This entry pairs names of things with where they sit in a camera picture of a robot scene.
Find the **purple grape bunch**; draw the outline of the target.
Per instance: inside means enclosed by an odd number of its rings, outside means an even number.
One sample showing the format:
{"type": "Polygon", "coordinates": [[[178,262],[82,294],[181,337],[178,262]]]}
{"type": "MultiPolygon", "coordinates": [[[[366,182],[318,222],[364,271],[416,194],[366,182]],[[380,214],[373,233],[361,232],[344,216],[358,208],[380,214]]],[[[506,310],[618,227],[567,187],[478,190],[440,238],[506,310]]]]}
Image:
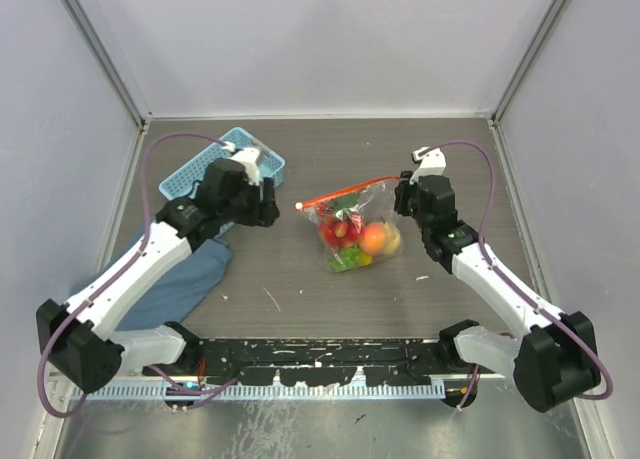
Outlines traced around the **purple grape bunch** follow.
{"type": "Polygon", "coordinates": [[[318,218],[325,220],[331,218],[334,214],[333,208],[326,202],[321,202],[315,206],[315,212],[318,218]]]}

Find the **orange peach fruit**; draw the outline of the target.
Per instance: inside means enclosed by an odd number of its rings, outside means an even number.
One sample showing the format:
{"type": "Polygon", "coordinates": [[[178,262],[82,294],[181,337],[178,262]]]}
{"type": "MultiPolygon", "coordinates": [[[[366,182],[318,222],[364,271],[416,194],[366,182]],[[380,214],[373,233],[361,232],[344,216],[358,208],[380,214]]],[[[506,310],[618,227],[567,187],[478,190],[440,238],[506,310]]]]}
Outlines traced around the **orange peach fruit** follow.
{"type": "Polygon", "coordinates": [[[388,241],[388,232],[384,222],[371,222],[365,225],[359,237],[359,247],[369,255],[381,254],[388,241]]]}

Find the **light blue plastic basket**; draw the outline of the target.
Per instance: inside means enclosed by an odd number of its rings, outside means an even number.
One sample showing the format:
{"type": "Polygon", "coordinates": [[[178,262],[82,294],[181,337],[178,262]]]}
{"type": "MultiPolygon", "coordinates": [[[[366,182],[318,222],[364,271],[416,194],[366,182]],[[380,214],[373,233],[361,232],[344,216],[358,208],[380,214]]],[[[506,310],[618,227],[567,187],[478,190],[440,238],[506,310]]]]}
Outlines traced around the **light blue plastic basket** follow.
{"type": "Polygon", "coordinates": [[[159,192],[173,200],[183,196],[203,198],[212,190],[222,192],[225,187],[238,191],[238,184],[248,182],[244,167],[230,159],[230,153],[222,149],[222,143],[229,141],[239,147],[257,146],[263,150],[260,163],[261,181],[271,177],[275,188],[284,180],[285,160],[253,134],[242,127],[234,127],[223,134],[218,142],[213,142],[197,153],[160,182],[159,192]]]}

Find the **green grape bunch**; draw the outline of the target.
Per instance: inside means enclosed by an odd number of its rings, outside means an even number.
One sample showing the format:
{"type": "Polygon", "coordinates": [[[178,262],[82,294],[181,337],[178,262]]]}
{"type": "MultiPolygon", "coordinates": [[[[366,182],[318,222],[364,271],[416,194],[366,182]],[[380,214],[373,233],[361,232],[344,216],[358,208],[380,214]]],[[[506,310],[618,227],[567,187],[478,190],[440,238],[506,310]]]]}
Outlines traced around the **green grape bunch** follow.
{"type": "Polygon", "coordinates": [[[342,273],[373,263],[373,256],[353,245],[332,252],[328,257],[328,264],[332,271],[342,273]]]}

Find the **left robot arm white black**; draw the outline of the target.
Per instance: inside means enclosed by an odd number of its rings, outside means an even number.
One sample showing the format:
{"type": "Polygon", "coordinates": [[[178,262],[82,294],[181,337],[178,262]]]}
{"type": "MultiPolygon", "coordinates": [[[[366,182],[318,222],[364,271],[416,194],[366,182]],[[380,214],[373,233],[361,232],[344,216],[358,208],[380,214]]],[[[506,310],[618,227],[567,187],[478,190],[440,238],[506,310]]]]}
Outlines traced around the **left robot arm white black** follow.
{"type": "Polygon", "coordinates": [[[178,375],[200,363],[198,339],[181,326],[118,331],[125,315],[168,271],[230,224],[269,227],[279,216],[274,181],[262,177],[261,152],[240,149],[207,168],[194,196],[167,202],[116,263],[64,303],[45,301],[36,312],[41,360],[84,393],[116,375],[166,364],[178,375]]]}

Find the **clear zip bag orange zipper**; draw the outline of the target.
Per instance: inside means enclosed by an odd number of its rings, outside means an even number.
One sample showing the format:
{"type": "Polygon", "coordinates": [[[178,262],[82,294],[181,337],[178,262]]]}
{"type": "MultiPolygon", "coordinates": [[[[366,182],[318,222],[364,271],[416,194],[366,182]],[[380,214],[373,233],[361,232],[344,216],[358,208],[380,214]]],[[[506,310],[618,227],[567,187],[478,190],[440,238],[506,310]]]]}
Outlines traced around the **clear zip bag orange zipper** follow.
{"type": "Polygon", "coordinates": [[[295,204],[314,225],[323,245],[320,264],[333,273],[371,266],[402,252],[394,186],[383,176],[295,204]]]}

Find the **red strawberries pile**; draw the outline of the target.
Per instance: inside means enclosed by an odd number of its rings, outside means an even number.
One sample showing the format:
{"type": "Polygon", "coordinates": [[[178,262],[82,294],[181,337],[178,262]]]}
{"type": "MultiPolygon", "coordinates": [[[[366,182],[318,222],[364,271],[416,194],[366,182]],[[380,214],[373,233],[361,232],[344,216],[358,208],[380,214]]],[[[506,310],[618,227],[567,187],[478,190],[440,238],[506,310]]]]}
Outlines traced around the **red strawberries pile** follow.
{"type": "Polygon", "coordinates": [[[324,243],[334,250],[353,246],[359,241],[363,221],[359,215],[348,216],[342,219],[332,216],[321,220],[318,231],[324,243]]]}

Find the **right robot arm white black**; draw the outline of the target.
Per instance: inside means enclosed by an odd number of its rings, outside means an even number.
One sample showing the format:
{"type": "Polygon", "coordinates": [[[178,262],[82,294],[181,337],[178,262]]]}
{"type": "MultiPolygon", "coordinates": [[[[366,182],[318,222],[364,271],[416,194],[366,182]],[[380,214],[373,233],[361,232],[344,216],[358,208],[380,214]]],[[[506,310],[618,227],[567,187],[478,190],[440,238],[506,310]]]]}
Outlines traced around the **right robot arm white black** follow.
{"type": "Polygon", "coordinates": [[[473,320],[440,332],[438,358],[459,373],[470,364],[510,380],[538,412],[600,385],[594,327],[582,312],[568,314],[537,296],[514,275],[470,225],[460,220],[448,178],[409,171],[395,188],[396,213],[412,218],[426,254],[469,286],[502,319],[505,335],[473,320]]]}

